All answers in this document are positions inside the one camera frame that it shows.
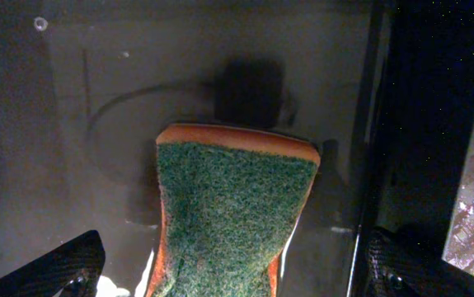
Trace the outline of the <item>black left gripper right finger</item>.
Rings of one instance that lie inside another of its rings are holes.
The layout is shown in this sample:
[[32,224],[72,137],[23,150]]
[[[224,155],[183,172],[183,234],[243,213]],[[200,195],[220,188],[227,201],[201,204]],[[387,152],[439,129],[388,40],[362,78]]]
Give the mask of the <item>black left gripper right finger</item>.
[[474,297],[474,276],[414,248],[386,229],[374,229],[365,252],[366,296]]

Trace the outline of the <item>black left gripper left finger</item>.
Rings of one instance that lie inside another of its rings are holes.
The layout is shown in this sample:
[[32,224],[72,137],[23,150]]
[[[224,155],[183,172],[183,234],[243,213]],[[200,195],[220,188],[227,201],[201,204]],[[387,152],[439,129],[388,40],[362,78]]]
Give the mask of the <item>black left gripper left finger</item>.
[[105,262],[100,234],[89,230],[0,278],[0,297],[95,297]]

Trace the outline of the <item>orange green sponge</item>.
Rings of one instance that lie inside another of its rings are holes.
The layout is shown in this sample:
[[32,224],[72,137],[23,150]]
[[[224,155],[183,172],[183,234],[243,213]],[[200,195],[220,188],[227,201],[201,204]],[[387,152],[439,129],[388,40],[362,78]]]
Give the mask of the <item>orange green sponge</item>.
[[162,231],[149,296],[275,296],[320,156],[305,140],[173,124],[156,140]]

